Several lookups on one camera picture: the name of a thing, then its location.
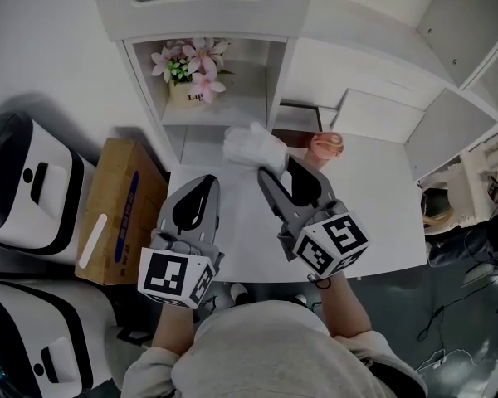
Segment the person's right forearm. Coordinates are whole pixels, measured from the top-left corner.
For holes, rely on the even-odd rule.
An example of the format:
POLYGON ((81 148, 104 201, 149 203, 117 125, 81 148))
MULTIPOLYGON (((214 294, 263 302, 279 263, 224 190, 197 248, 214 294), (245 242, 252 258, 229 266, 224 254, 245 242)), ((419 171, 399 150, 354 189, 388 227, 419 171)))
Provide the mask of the person's right forearm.
POLYGON ((372 330, 369 316, 343 273, 324 281, 320 300, 325 326, 333 338, 353 338, 372 330))

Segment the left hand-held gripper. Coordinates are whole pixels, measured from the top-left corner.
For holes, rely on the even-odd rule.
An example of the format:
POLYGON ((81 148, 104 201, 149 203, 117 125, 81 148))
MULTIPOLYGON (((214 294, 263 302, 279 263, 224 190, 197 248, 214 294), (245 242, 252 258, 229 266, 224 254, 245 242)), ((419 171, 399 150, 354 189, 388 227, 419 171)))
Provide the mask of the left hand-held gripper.
POLYGON ((187 182, 164 201, 151 243, 141 250, 140 293, 158 303, 198 308, 224 256, 214 245, 220 201, 213 175, 187 182))

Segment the wooden chair patterned cushion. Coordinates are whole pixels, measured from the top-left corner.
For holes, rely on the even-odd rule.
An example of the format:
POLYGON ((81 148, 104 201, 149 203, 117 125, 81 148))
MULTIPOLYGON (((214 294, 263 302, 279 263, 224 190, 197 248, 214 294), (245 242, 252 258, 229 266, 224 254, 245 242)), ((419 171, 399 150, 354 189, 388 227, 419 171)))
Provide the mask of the wooden chair patterned cushion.
POLYGON ((454 215, 455 210, 449 202, 448 190, 428 188, 421 197, 422 223, 424 227, 444 226, 454 215))

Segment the potted pink flowers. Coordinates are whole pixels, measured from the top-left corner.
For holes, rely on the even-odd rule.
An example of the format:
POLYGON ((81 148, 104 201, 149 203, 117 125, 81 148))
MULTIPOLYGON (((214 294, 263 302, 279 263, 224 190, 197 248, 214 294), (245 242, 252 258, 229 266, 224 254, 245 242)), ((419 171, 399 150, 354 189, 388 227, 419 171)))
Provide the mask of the potted pink flowers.
POLYGON ((211 104, 227 89, 219 76, 231 73, 224 67, 229 46, 229 41, 213 37, 167 41, 150 55, 151 75, 164 80, 169 101, 178 108, 211 104))

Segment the white cleaning cloth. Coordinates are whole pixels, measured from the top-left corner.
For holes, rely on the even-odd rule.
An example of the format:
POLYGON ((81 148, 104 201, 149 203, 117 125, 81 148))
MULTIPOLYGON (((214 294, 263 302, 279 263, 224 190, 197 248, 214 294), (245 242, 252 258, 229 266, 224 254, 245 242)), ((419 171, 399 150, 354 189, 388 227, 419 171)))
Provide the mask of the white cleaning cloth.
POLYGON ((286 171, 287 146, 257 122, 248 127, 229 127, 224 134, 223 158, 232 164, 264 167, 277 177, 286 171))

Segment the white desk with shelves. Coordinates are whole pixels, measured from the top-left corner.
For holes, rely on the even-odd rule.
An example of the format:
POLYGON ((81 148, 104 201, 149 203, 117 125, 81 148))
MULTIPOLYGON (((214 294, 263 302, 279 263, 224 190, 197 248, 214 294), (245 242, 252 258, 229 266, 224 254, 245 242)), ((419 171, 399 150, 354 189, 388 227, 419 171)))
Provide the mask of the white desk with shelves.
POLYGON ((217 243, 224 282, 306 279, 277 240, 280 222, 256 174, 225 164, 229 127, 274 127, 282 102, 306 102, 344 135, 344 153, 323 172, 369 233, 352 277, 426 261, 418 182, 498 125, 498 0, 310 0, 299 37, 222 38, 231 46, 226 93, 192 109, 174 106, 150 55, 167 41, 114 41, 149 117, 170 189, 219 177, 217 243))

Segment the person's left forearm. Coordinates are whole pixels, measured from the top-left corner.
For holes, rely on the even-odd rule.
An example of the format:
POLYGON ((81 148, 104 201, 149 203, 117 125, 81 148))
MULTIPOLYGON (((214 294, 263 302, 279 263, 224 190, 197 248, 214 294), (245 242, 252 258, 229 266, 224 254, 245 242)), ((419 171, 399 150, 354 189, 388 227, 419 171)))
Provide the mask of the person's left forearm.
POLYGON ((194 344, 193 310, 164 304, 151 347, 182 356, 194 344))

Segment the grey chair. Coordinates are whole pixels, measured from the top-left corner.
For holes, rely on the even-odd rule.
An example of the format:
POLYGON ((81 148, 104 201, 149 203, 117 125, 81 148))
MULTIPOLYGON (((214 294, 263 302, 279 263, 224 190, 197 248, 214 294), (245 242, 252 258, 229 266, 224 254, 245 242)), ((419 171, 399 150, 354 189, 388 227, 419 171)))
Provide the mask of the grey chair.
POLYGON ((147 349, 153 341, 152 333, 134 330, 129 327, 111 326, 107 328, 105 339, 109 343, 126 343, 147 349))

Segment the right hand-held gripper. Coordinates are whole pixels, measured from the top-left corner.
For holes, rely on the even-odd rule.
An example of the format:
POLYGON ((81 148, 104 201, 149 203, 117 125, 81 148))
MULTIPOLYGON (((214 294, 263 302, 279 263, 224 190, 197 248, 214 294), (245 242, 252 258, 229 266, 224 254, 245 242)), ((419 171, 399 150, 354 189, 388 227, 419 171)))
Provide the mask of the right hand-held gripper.
POLYGON ((277 236, 286 258, 299 259, 315 279, 328 279, 352 265, 369 247, 357 215, 337 200, 328 178, 290 155, 288 192, 275 174, 259 167, 257 182, 273 214, 283 221, 277 236), (316 209, 302 218, 302 208, 316 209))

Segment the white and black appliance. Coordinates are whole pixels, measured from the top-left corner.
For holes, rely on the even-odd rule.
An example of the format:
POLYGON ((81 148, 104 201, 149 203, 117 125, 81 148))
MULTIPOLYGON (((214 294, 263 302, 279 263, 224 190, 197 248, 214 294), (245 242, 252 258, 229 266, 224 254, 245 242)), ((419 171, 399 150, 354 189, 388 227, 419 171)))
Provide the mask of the white and black appliance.
POLYGON ((21 398, 76 398, 112 375, 109 299, 70 280, 0 279, 0 386, 21 398))
POLYGON ((0 246, 74 265, 94 174, 28 114, 0 114, 0 246))

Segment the dark brown box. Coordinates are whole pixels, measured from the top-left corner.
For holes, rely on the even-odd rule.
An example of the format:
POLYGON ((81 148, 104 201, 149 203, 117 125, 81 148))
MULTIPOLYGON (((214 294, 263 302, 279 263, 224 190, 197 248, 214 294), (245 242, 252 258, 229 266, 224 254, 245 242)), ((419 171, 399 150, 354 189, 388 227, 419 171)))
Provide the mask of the dark brown box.
POLYGON ((318 107, 282 102, 271 133, 290 148, 309 148, 314 135, 322 131, 318 107))

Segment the brown cardboard box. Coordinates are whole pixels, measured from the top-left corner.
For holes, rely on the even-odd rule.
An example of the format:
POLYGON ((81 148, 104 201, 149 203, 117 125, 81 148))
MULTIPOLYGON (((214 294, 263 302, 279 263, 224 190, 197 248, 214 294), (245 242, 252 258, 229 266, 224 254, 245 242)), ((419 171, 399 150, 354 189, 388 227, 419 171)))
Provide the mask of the brown cardboard box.
POLYGON ((148 247, 168 184, 140 142, 108 138, 102 149, 81 224, 75 275, 100 285, 135 284, 141 250, 148 247), (108 217, 89 264, 79 258, 101 213, 108 217))

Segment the white flat strip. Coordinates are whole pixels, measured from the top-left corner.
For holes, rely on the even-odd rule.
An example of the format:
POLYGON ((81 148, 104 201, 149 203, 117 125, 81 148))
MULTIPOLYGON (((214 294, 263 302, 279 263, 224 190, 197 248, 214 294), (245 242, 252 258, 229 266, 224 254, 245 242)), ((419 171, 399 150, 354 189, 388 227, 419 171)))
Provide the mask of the white flat strip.
POLYGON ((79 258, 78 265, 81 269, 84 269, 89 264, 90 258, 94 252, 96 244, 101 236, 101 233, 105 228, 107 219, 108 217, 105 213, 101 213, 99 215, 79 258))

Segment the pink cup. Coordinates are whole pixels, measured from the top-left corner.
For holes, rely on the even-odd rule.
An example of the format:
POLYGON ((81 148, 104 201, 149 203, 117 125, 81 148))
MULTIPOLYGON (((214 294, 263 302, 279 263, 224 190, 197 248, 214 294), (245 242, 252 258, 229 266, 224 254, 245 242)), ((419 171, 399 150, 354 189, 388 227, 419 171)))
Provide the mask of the pink cup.
POLYGON ((316 133, 310 140, 304 161, 320 170, 328 161, 338 158, 343 151, 344 139, 339 133, 316 133))

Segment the white louvered cabinet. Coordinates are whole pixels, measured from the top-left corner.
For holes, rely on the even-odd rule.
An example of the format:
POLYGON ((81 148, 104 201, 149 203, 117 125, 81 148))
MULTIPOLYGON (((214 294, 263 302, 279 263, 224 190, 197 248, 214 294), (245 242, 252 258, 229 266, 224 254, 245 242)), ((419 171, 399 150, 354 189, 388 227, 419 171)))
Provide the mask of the white louvered cabinet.
POLYGON ((95 0, 111 41, 153 36, 297 38, 310 0, 95 0))

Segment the person's grey shirt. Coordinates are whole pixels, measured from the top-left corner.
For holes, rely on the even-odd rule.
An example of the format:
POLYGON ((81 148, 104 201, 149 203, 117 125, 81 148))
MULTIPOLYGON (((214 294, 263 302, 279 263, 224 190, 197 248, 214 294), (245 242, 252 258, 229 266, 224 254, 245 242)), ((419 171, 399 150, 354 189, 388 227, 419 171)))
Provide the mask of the person's grey shirt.
POLYGON ((375 331, 331 337, 285 301, 213 314, 182 356, 151 347, 124 376, 122 398, 426 398, 422 378, 375 331))

